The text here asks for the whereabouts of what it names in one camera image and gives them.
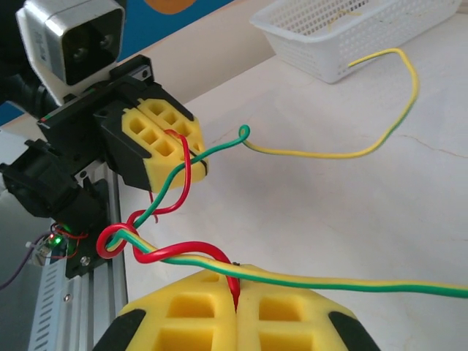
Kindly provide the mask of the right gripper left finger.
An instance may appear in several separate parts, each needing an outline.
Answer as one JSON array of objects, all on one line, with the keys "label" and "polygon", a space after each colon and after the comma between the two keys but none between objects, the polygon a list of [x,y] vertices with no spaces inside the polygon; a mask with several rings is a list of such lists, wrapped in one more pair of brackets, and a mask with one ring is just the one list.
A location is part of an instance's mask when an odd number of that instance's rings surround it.
[{"label": "right gripper left finger", "polygon": [[235,350],[227,279],[198,272],[129,302],[95,350]]}]

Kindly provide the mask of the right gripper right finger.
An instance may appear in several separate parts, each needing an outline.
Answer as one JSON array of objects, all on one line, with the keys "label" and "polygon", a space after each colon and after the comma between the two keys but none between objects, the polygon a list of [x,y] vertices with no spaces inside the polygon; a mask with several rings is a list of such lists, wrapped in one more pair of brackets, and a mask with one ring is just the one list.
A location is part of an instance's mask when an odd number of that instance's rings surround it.
[{"label": "right gripper right finger", "polygon": [[238,350],[378,350],[348,308],[308,289],[240,279]]}]

